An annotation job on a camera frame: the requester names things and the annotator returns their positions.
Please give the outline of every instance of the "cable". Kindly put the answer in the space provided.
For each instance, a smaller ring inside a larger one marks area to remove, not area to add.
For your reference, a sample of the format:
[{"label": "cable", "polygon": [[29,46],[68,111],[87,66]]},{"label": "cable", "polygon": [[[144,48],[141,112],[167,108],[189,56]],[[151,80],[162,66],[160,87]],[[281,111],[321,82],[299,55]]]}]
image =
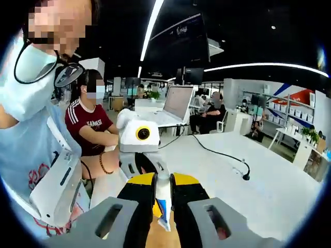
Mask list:
[{"label": "cable", "polygon": [[206,149],[207,151],[210,151],[210,152],[213,152],[213,153],[216,153],[216,154],[219,154],[219,155],[223,155],[223,156],[226,156],[226,157],[229,157],[229,158],[231,158],[231,159],[234,159],[234,160],[237,160],[237,161],[239,161],[239,162],[244,163],[244,164],[247,166],[247,168],[248,168],[248,172],[247,172],[245,175],[243,175],[243,179],[246,180],[246,181],[249,180],[250,167],[249,167],[249,165],[248,165],[245,161],[242,161],[242,160],[240,160],[240,159],[238,159],[238,158],[235,158],[235,157],[233,157],[233,156],[231,156],[231,155],[227,155],[227,154],[222,153],[222,152],[216,152],[216,151],[210,150],[210,149],[204,147],[204,146],[201,144],[201,142],[198,140],[198,138],[197,138],[194,134],[192,134],[192,136],[198,141],[198,143],[200,144],[200,146],[202,146],[202,147],[203,147],[204,149]]},{"label": "cable", "polygon": [[181,133],[176,139],[174,139],[173,141],[170,141],[170,142],[167,143],[166,145],[164,145],[164,146],[162,146],[162,147],[159,147],[159,149],[162,149],[162,148],[164,148],[164,147],[170,145],[171,143],[175,142],[177,139],[179,139],[179,138],[184,134],[184,132],[185,132],[185,127],[184,127],[184,126],[180,126],[180,127],[183,127],[183,128],[184,128],[183,131],[182,131],[182,133]]},{"label": "cable", "polygon": [[93,181],[92,181],[92,176],[91,176],[91,172],[89,171],[89,168],[87,167],[87,165],[81,160],[81,163],[85,166],[85,168],[87,169],[87,172],[88,172],[88,176],[89,176],[89,179],[91,181],[91,185],[92,185],[92,192],[93,192],[93,189],[94,189],[94,185],[93,185]]}]

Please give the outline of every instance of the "bracelet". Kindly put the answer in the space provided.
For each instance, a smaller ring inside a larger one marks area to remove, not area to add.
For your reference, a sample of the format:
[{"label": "bracelet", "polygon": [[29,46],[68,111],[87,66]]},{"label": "bracelet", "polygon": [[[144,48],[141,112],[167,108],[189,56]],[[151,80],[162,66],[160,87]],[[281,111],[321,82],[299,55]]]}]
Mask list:
[{"label": "bracelet", "polygon": [[99,162],[100,162],[101,168],[102,168],[103,172],[106,173],[107,175],[113,174],[113,172],[107,172],[106,169],[104,168],[103,163],[102,163],[103,154],[104,154],[104,152],[99,155]]}]

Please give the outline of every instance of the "red shirt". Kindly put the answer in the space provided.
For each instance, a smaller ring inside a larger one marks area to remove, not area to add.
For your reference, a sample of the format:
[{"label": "red shirt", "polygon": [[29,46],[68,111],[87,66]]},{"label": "red shirt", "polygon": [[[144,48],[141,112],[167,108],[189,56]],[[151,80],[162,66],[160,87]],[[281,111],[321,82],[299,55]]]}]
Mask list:
[{"label": "red shirt", "polygon": [[104,132],[113,124],[101,105],[96,105],[94,110],[89,110],[80,99],[77,99],[67,108],[65,122],[71,136],[82,147],[82,156],[94,156],[103,152],[104,146],[92,144],[79,134],[83,126],[90,126],[94,131]]}]

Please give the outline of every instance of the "green plant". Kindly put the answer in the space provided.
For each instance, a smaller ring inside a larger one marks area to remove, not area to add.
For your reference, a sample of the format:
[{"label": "green plant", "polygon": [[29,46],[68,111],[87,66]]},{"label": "green plant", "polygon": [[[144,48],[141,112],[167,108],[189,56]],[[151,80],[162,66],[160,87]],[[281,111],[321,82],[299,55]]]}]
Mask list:
[{"label": "green plant", "polygon": [[160,93],[159,92],[151,92],[150,94],[149,94],[149,97],[150,98],[154,98],[154,99],[159,99],[160,98]]},{"label": "green plant", "polygon": [[309,128],[302,128],[301,134],[303,136],[309,136],[310,135],[310,129]]},{"label": "green plant", "polygon": [[315,131],[310,132],[310,137],[311,137],[311,140],[315,143],[318,143],[320,140],[319,134],[316,133]]}]

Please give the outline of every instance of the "glasses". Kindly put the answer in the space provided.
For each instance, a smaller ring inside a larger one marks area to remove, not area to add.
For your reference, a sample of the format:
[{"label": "glasses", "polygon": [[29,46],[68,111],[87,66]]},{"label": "glasses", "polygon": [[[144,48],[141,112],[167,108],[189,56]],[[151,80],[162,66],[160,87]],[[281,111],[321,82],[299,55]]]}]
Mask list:
[{"label": "glasses", "polygon": [[21,84],[33,84],[44,79],[55,70],[54,87],[62,88],[74,82],[85,72],[78,63],[67,63],[60,59],[58,51],[45,53],[24,39],[15,67],[14,77]]}]

